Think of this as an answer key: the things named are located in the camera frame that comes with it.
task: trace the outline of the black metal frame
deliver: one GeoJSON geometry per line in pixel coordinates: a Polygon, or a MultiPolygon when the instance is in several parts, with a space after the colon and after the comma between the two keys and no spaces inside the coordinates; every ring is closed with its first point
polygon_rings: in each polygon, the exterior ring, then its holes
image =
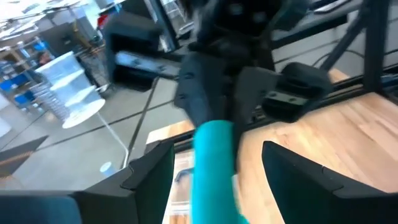
{"type": "MultiPolygon", "coordinates": [[[[333,92],[329,97],[324,99],[316,109],[370,92],[381,94],[387,99],[395,101],[398,105],[397,97],[391,97],[385,94],[383,87],[387,84],[381,81],[390,1],[391,0],[363,1],[358,17],[350,25],[346,35],[339,41],[338,45],[333,49],[320,68],[330,70],[358,34],[360,34],[363,29],[366,29],[364,75],[334,83],[333,92]]],[[[249,131],[260,128],[274,122],[276,121],[263,118],[248,124],[246,130],[249,131]]],[[[194,130],[188,131],[165,139],[165,141],[174,142],[175,153],[183,152],[192,148],[193,133],[194,130]]]]}

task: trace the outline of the teal handle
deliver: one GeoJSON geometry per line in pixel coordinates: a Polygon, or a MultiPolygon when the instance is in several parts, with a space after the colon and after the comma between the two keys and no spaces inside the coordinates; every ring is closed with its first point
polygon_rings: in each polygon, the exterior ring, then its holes
{"type": "Polygon", "coordinates": [[[247,223],[236,208],[233,194],[232,128],[230,121],[210,121],[193,137],[193,224],[247,223]]]}

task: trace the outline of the concrete floor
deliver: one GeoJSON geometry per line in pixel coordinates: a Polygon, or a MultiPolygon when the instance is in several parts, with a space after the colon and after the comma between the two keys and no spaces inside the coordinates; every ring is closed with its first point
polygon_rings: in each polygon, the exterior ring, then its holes
{"type": "MultiPolygon", "coordinates": [[[[398,7],[392,8],[390,20],[398,17],[398,7]]],[[[341,38],[347,25],[328,30],[299,42],[287,45],[274,51],[275,61],[297,55],[310,49],[330,43],[341,38]]],[[[390,24],[387,50],[398,48],[398,21],[390,24]]],[[[302,62],[311,65],[319,57],[327,54],[335,44],[328,44],[316,50],[311,50],[280,64],[280,70],[289,62],[302,62]]],[[[364,53],[364,35],[361,34],[349,48],[361,54],[364,53]]],[[[398,62],[398,54],[386,57],[385,64],[398,62]]],[[[363,72],[363,60],[357,55],[346,53],[335,67],[350,75],[360,75],[363,72]]],[[[143,155],[149,132],[161,127],[185,120],[185,113],[169,103],[173,98],[177,84],[160,80],[156,86],[154,97],[150,103],[140,128],[131,159],[143,155]]],[[[124,145],[128,145],[134,130],[140,120],[141,111],[149,97],[149,91],[139,93],[132,90],[119,90],[99,112],[110,123],[124,145]]],[[[0,111],[0,117],[9,121],[13,130],[0,138],[0,149],[8,150],[27,141],[49,135],[48,139],[14,173],[20,182],[16,189],[26,190],[80,190],[85,189],[104,179],[99,169],[105,162],[111,161],[119,167],[123,161],[124,149],[112,137],[98,116],[93,116],[71,129],[62,129],[60,123],[51,114],[43,116],[20,114],[12,106],[0,111]]]]}

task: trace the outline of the wooden surface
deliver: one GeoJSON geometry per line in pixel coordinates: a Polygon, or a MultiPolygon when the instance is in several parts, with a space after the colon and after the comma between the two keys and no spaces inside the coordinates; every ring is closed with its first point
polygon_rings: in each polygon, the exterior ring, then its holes
{"type": "MultiPolygon", "coordinates": [[[[343,78],[337,71],[331,73],[336,80],[343,78]]],[[[148,142],[191,129],[189,121],[173,124],[151,132],[148,142]]],[[[264,141],[274,141],[377,189],[398,192],[398,107],[375,93],[313,111],[294,124],[275,123],[244,134],[236,184],[241,213],[250,223],[284,223],[261,161],[264,141]]],[[[164,223],[190,223],[190,219],[171,215],[164,223]]]]}

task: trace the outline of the wooden table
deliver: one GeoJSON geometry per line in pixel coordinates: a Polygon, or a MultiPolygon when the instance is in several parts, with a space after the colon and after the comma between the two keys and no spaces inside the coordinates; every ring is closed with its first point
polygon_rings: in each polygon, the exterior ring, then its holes
{"type": "MultiPolygon", "coordinates": [[[[330,74],[334,81],[346,78],[337,70],[330,74]]],[[[149,133],[147,142],[192,129],[189,121],[182,121],[149,133]]],[[[398,192],[398,107],[375,93],[312,111],[294,124],[274,123],[244,134],[235,185],[241,213],[250,223],[279,224],[284,221],[261,161],[266,140],[377,189],[398,192]]],[[[178,154],[175,172],[193,166],[192,156],[192,152],[178,154]]],[[[182,186],[173,186],[169,200],[188,200],[189,192],[187,178],[182,186]]],[[[190,219],[175,212],[164,223],[190,223],[190,219]]]]}

